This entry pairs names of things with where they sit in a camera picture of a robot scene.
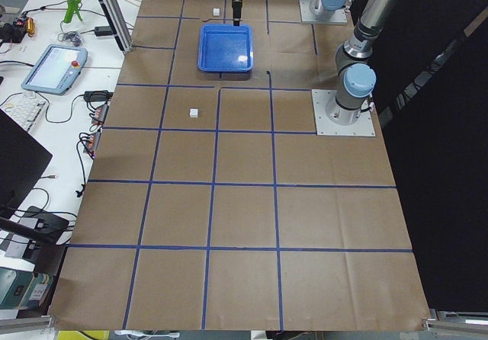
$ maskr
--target orange object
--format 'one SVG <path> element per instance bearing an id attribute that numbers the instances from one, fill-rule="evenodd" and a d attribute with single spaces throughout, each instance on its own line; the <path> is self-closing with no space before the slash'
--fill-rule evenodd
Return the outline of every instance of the orange object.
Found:
<path id="1" fill-rule="evenodd" d="M 36 33 L 36 25 L 34 24 L 34 19 L 27 18 L 27 23 L 25 27 L 27 29 L 27 33 L 29 34 L 29 37 L 33 37 L 34 34 Z"/>

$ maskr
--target computer monitor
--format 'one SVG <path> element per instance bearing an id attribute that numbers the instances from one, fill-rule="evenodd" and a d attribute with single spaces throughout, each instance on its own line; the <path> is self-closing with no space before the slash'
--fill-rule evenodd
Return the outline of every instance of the computer monitor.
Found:
<path id="1" fill-rule="evenodd" d="M 61 217 L 32 213 L 45 227 L 29 228 L 9 218 L 44 173 L 52 155 L 0 110 L 0 229 L 37 242 L 56 243 L 69 222 Z"/>

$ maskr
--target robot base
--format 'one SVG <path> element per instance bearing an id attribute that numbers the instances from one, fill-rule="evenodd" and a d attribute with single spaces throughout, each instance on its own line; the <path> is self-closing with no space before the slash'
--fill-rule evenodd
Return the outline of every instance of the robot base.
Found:
<path id="1" fill-rule="evenodd" d="M 358 121 L 342 126 L 334 123 L 326 114 L 326 105 L 336 96 L 336 90 L 312 90 L 313 113 L 318 136 L 376 136 L 369 111 L 361 113 Z M 365 101 L 363 108 L 368 107 Z"/>
<path id="2" fill-rule="evenodd" d="M 329 25 L 346 25 L 348 23 L 344 10 L 324 11 L 323 14 L 317 16 L 310 10 L 311 2 L 312 0 L 299 0 L 302 23 Z"/>

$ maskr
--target keyboard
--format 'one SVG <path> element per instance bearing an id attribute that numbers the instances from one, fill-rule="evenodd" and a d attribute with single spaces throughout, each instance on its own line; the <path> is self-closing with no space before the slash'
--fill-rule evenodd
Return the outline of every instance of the keyboard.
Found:
<path id="1" fill-rule="evenodd" d="M 46 100 L 32 91 L 15 95 L 0 107 L 26 132 L 32 133 L 47 106 Z"/>

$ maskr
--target blue plastic tray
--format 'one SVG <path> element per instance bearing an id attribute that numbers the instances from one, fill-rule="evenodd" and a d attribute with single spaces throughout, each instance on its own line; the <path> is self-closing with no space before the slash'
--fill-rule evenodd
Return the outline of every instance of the blue plastic tray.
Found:
<path id="1" fill-rule="evenodd" d="M 248 72 L 254 63 L 252 29 L 242 24 L 205 24 L 200 31 L 198 68 L 205 72 Z"/>

